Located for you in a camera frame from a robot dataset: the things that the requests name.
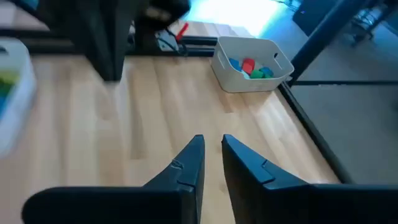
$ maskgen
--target blue object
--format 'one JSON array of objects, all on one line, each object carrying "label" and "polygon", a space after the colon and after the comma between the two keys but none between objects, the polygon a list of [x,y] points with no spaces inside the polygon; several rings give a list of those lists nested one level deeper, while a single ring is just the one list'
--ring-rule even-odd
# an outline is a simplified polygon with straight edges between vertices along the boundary
[{"label": "blue object", "polygon": [[274,77],[274,72],[269,67],[263,67],[260,69],[266,77]]},{"label": "blue object", "polygon": [[6,98],[0,96],[0,115],[2,114],[5,108],[6,108]]},{"label": "blue object", "polygon": [[233,68],[235,68],[237,71],[242,72],[242,68],[239,65],[239,61],[233,59],[233,58],[229,58],[229,62],[232,65]]}]

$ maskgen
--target wooden table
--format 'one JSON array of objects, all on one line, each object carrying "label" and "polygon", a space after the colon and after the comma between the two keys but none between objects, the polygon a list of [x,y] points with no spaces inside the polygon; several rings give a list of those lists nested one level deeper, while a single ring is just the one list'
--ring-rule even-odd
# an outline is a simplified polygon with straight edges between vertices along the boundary
[{"label": "wooden table", "polygon": [[[187,35],[249,34],[191,22]],[[32,61],[37,96],[18,146],[0,159],[1,223],[20,223],[24,201],[49,187],[143,185],[195,134],[206,141],[202,223],[234,223],[224,133],[304,180],[337,182],[278,90],[226,93],[208,58],[130,57],[118,85],[104,84],[83,57]]]}]

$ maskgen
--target white storage basket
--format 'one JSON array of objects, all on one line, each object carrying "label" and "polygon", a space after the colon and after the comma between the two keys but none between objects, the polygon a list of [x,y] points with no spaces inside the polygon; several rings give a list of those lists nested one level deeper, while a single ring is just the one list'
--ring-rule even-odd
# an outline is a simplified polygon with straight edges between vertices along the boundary
[{"label": "white storage basket", "polygon": [[[253,58],[256,61],[254,69],[268,67],[274,77],[245,78],[242,72],[232,67],[229,58],[239,61]],[[291,62],[273,41],[242,37],[220,37],[211,66],[222,89],[229,93],[275,90],[294,71]]]},{"label": "white storage basket", "polygon": [[36,80],[29,52],[17,39],[0,39],[0,72],[4,77],[15,77],[10,91],[2,96],[0,112],[0,157],[14,146],[28,116],[36,89]]}]

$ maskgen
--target floor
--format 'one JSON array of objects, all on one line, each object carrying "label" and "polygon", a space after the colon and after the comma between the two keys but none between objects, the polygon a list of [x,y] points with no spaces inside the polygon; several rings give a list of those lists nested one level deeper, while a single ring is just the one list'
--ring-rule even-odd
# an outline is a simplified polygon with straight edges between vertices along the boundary
[{"label": "floor", "polygon": [[[17,25],[26,22],[34,23],[17,12]],[[190,35],[242,36],[227,25],[193,23]],[[48,187],[143,185],[198,133],[206,139],[202,223],[234,223],[224,133],[304,180],[338,182],[278,91],[227,93],[207,58],[130,58],[120,85],[104,85],[83,57],[32,60],[34,108],[18,149],[0,162],[0,179],[9,180],[0,183],[4,223],[20,223],[13,221],[26,198]]]},{"label": "floor", "polygon": [[[308,37],[292,15],[284,4],[271,0],[192,0],[186,19],[243,26],[257,38],[273,40],[293,58]],[[384,26],[374,33],[373,41],[355,49],[350,47],[351,36],[339,35],[300,80],[398,80],[398,37]]]},{"label": "floor", "polygon": [[[187,19],[244,26],[251,35],[276,42],[288,58],[293,58],[308,40],[292,21],[293,12],[283,4],[228,2],[234,4],[229,3],[231,7],[226,11],[223,9],[227,1],[193,1]],[[398,36],[383,25],[376,28],[374,35],[372,41],[352,48],[352,37],[342,32],[299,80],[398,80]],[[292,88],[327,141],[333,163],[344,170],[347,182],[358,184],[398,183],[397,92],[397,86]]]}]

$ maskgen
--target green object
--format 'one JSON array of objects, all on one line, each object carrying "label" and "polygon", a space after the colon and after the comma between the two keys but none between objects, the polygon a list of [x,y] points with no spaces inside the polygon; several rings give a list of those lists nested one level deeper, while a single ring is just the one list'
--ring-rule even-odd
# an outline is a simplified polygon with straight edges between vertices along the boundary
[{"label": "green object", "polygon": [[264,74],[260,70],[253,70],[250,74],[250,78],[264,78]]},{"label": "green object", "polygon": [[19,74],[14,70],[0,70],[0,83],[15,85],[19,81]]},{"label": "green object", "polygon": [[8,93],[11,91],[12,87],[13,87],[13,85],[0,82],[0,96],[6,97],[8,95]]}]

